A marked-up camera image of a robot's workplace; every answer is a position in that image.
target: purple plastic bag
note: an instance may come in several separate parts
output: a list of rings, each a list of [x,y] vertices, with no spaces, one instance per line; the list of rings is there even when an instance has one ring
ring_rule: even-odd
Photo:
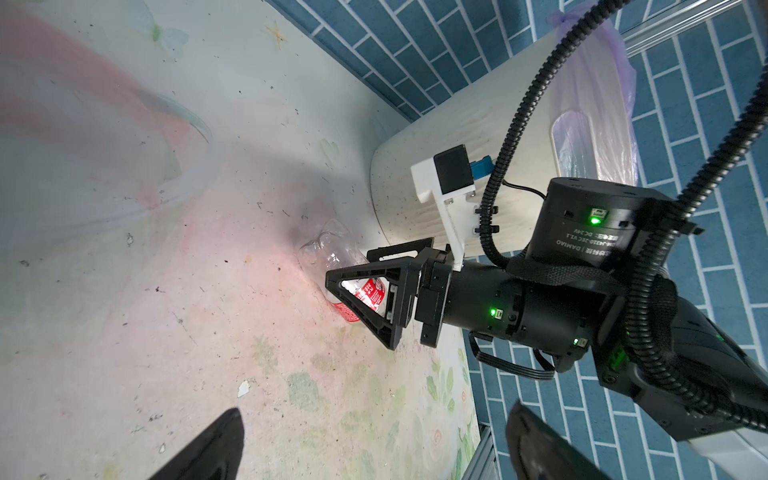
[[[554,12],[547,23],[563,38],[593,4]],[[624,39],[605,21],[565,62],[552,85],[552,140],[560,173],[637,184],[632,128],[636,73]]]

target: clear plastic bottle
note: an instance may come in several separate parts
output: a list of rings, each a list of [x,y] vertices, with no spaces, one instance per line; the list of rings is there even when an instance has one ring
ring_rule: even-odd
[[[326,272],[345,266],[368,263],[358,250],[349,231],[341,222],[333,219],[323,226],[323,231],[315,240],[299,248],[299,263],[304,272],[320,287],[326,299],[331,302],[347,322],[358,322],[359,318],[326,290]],[[345,280],[342,286],[361,299],[369,308],[381,314],[385,308],[385,281],[372,278]]]

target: plastic bottle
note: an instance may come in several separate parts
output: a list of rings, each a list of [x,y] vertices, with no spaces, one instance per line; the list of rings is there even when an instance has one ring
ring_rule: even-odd
[[[368,263],[358,250],[349,231],[341,222],[333,219],[323,226],[323,231],[316,239],[299,248],[299,263],[304,272],[320,287],[326,299],[331,302],[347,322],[360,319],[352,310],[341,303],[331,292],[326,290],[326,272],[345,266]],[[342,286],[361,299],[369,308],[381,314],[385,308],[385,280],[378,278],[345,280]]]

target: white bracket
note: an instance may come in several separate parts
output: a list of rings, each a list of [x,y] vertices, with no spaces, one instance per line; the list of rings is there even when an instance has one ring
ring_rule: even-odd
[[[480,217],[475,213],[478,204],[468,201],[468,198],[475,196],[475,184],[444,194],[440,187],[434,158],[413,165],[411,175],[419,202],[425,204],[430,197],[435,199],[440,220],[453,252],[452,268],[457,272],[461,271],[466,240],[477,237],[475,228],[480,224]]]

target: blue brick wall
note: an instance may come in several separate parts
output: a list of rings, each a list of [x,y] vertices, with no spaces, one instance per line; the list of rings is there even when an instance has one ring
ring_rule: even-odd
[[[582,0],[268,0],[414,121],[552,30]],[[628,30],[677,3],[634,0]]]
[[[738,5],[630,59],[637,71],[633,124],[644,186],[677,196],[731,128],[762,68],[765,48],[755,27],[750,7]],[[681,238],[669,259],[680,295],[763,366],[768,349],[766,187],[768,137],[696,213],[694,221],[706,233]],[[499,340],[481,348],[531,365],[526,348]],[[506,423],[500,412],[520,399],[612,478],[730,478],[686,443],[673,442],[631,400],[602,389],[588,354],[555,382],[518,379],[480,369],[470,360],[478,420],[491,425],[497,439]],[[503,445],[498,443],[502,464],[509,462]],[[515,478],[510,469],[501,474],[504,480]]]

